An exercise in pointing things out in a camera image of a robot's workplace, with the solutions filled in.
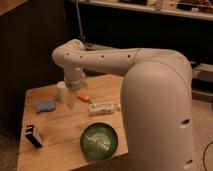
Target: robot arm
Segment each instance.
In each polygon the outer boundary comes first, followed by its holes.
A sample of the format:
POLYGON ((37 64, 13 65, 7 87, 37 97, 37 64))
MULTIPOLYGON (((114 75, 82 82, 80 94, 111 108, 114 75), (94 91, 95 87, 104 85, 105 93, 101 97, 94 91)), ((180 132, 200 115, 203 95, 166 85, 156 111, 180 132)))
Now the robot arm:
POLYGON ((53 51, 53 60, 63 68, 65 82, 72 90, 81 88, 85 81, 81 68, 125 76, 136 64, 151 61, 164 63, 176 70, 190 90, 190 64, 182 54, 173 50, 134 48, 85 51, 83 43, 73 39, 53 51))
POLYGON ((182 54, 144 48, 85 51, 71 40, 54 50, 53 59, 71 90, 84 84, 80 68, 124 76, 121 109, 133 171, 195 171, 192 71, 182 54))

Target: green bowl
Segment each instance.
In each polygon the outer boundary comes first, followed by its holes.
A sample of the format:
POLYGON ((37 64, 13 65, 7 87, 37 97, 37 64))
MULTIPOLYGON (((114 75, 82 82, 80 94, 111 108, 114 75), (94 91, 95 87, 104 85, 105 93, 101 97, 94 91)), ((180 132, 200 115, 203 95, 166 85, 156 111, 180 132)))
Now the green bowl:
POLYGON ((80 145, 88 159, 105 160, 116 151, 118 136, 110 125, 95 123, 84 130, 80 145))

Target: orange object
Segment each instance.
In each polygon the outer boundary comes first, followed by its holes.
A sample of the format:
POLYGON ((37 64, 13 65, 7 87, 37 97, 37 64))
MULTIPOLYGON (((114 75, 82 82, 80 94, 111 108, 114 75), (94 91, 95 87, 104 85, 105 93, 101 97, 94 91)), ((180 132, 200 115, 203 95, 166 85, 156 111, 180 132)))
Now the orange object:
POLYGON ((90 98, 87 94, 83 93, 83 92, 77 92, 77 97, 87 103, 91 103, 90 98))

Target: wall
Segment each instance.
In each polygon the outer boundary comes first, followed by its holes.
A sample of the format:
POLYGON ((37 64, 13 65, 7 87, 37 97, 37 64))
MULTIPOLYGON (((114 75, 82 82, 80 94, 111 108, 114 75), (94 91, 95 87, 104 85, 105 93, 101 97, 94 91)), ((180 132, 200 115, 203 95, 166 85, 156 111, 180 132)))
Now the wall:
POLYGON ((0 16, 0 120, 14 134, 25 91, 63 78, 51 53, 68 39, 63 0, 30 0, 0 16))

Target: blue sponge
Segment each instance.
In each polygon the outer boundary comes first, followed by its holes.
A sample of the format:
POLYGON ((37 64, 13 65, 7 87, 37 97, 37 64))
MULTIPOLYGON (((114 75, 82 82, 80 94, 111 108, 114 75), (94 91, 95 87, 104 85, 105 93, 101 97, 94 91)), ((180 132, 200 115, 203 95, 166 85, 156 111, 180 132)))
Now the blue sponge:
POLYGON ((36 113, 51 112, 55 110, 56 105, 54 101, 40 102, 36 105, 36 113))

